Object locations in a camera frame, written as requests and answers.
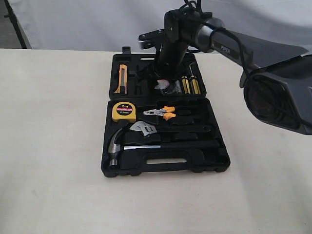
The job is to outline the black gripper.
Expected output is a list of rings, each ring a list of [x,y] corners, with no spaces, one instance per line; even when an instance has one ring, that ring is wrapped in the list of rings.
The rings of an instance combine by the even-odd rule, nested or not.
[[[137,80],[156,80],[157,78],[177,79],[187,74],[187,68],[189,67],[189,65],[192,64],[192,62],[183,62],[174,71],[161,71],[160,69],[156,68],[156,65],[154,63],[151,63],[145,68],[138,71]]]

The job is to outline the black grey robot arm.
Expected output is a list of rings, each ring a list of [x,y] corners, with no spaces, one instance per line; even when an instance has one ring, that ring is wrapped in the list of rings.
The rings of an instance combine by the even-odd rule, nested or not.
[[[156,48],[154,69],[174,74],[188,47],[219,52],[243,69],[239,86],[258,120],[304,135],[312,133],[312,50],[227,30],[199,7],[168,11],[163,29],[139,35],[142,49]]]

